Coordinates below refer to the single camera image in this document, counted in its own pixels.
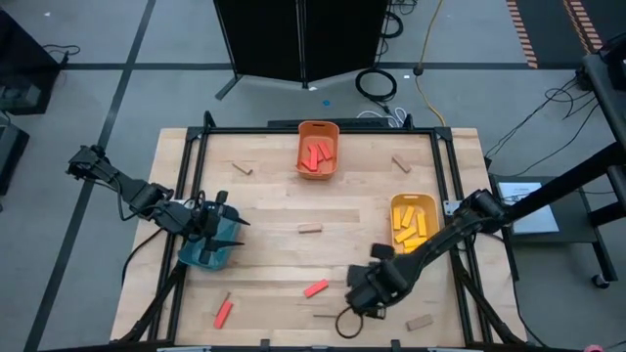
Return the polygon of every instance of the natural wood block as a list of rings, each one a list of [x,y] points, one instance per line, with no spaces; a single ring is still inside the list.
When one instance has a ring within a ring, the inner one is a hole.
[[[238,168],[240,171],[242,171],[246,175],[249,175],[252,173],[252,169],[242,162],[233,162],[233,166]]]
[[[432,323],[433,323],[432,316],[430,314],[426,314],[414,320],[408,321],[407,330],[408,331],[417,330],[425,326],[429,326]]]
[[[400,168],[402,169],[402,171],[409,173],[411,171],[411,165],[409,165],[408,162],[406,162],[402,156],[398,155],[398,154],[394,154],[391,159],[393,161],[395,161],[396,164],[398,164],[398,166],[400,166]]]
[[[322,224],[304,224],[297,227],[297,231],[301,234],[311,234],[322,232]]]

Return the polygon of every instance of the yellow plastic container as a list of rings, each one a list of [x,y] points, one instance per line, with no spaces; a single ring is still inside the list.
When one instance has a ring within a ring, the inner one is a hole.
[[[404,243],[397,242],[395,240],[403,231],[407,229],[402,227],[400,230],[394,230],[393,228],[393,209],[398,208],[400,211],[400,218],[403,218],[407,209],[413,207],[415,209],[414,214],[411,216],[411,222],[409,228],[419,229],[420,224],[418,218],[421,218],[420,214],[424,216],[426,238],[430,239],[434,234],[439,231],[439,216],[437,215],[437,205],[433,197],[423,194],[399,194],[391,199],[391,207],[389,209],[389,223],[391,229],[391,245],[395,249],[397,254],[404,253]],[[417,240],[419,232],[415,232],[411,237],[405,240]]]

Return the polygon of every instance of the wooden table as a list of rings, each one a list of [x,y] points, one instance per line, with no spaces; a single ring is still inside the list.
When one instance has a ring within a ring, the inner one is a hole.
[[[161,131],[151,182],[175,188],[185,133],[185,129]],[[453,135],[465,194],[489,188],[476,130],[453,129]],[[463,346],[447,254],[424,269],[413,292],[388,309],[385,320],[366,319],[363,331],[354,339],[341,338],[335,332],[334,319],[312,316],[319,309],[344,308],[347,266],[366,264],[373,242],[390,242],[389,202],[394,195],[426,193],[435,197],[439,206],[428,136],[341,135],[339,169],[326,182],[298,177],[294,171],[297,142],[295,134],[209,136],[201,189],[208,198],[227,190],[228,203],[238,208],[251,226],[243,227],[240,240],[246,245],[233,250],[226,269],[206,272],[189,268],[176,344],[258,345],[260,339],[270,338],[274,346],[389,346],[390,339],[397,338],[407,347]],[[440,146],[445,155],[443,143]],[[192,155],[197,147],[195,143]],[[413,170],[405,174],[392,164],[393,154],[401,154]],[[448,192],[454,198],[448,162],[442,158]],[[232,161],[244,161],[254,171],[245,175]],[[187,193],[194,165],[192,158]],[[324,224],[322,233],[297,232],[299,224],[315,222]],[[142,221],[135,245],[156,228]],[[131,262],[112,338],[128,332],[154,297],[164,243],[165,236],[160,236]],[[486,298],[512,331],[525,339],[503,244],[478,237],[475,250]],[[303,290],[322,279],[328,279],[330,287],[304,298]],[[234,308],[224,329],[216,330],[209,310],[220,288],[231,291]],[[169,308],[168,302],[163,307],[159,337],[165,336]],[[471,299],[469,308],[475,339],[479,339]],[[430,314],[434,324],[407,332],[405,322],[424,314]],[[341,327],[355,331],[357,322],[348,314]]]

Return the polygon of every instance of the gray floor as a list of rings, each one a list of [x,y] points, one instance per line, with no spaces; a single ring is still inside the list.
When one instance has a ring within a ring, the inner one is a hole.
[[[78,44],[75,63],[125,63],[146,0],[0,0],[0,5],[41,44]],[[420,54],[434,0],[421,0],[405,19],[405,33],[389,41],[384,62],[413,62]],[[433,63],[524,63],[504,1],[447,0],[430,40]],[[139,51],[139,63],[226,63],[226,50],[211,2],[156,0]],[[420,126],[437,124],[419,98],[409,70],[390,72],[398,80],[391,102]],[[64,174],[81,144],[97,141],[121,71],[66,71],[57,82],[48,112],[16,117],[31,140],[0,214],[0,350],[22,350],[81,187]],[[221,126],[263,126],[270,119],[349,117],[375,110],[354,89],[354,73],[315,82],[316,91],[267,79],[245,77],[223,101],[213,98],[232,77],[227,70],[134,71],[112,131],[108,155],[128,174],[148,177],[163,127],[199,125],[210,110]],[[561,86],[571,71],[427,71],[421,82],[431,102],[451,126],[476,127],[483,149],[531,113],[544,91]],[[384,81],[366,81],[384,90]],[[513,174],[564,144],[584,112],[562,121],[567,106],[548,105],[496,155],[492,171]],[[612,141],[599,111],[569,148],[528,174],[558,175]],[[606,180],[587,188],[605,191]],[[593,206],[612,196],[590,196]],[[618,274],[626,273],[620,226],[602,232]],[[108,341],[120,291],[120,270],[130,251],[136,223],[120,223],[114,196],[95,190],[53,306],[40,349]],[[531,328],[552,346],[576,348],[609,344],[626,335],[626,284],[598,290],[589,278],[599,268],[589,245],[515,249],[521,280],[521,312]]]

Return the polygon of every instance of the orange striped tape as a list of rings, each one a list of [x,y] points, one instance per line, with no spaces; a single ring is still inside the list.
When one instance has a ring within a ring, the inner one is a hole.
[[[572,10],[580,24],[582,24],[583,31],[589,42],[591,43],[594,51],[599,50],[603,46],[603,42],[600,37],[596,33],[596,29],[594,28],[594,24],[591,23],[589,19],[589,15],[587,15],[587,11],[585,10],[585,6],[579,0],[567,0],[571,5]]]
[[[524,52],[526,61],[529,66],[537,68],[537,57],[535,56],[535,51],[532,49],[530,39],[528,39],[528,33],[526,33],[524,22],[521,20],[519,9],[517,8],[517,2],[515,0],[508,0],[507,6],[509,7],[509,13],[511,13],[511,19],[513,20],[513,25],[515,26],[517,37],[519,37],[519,43],[521,44],[521,49]]]

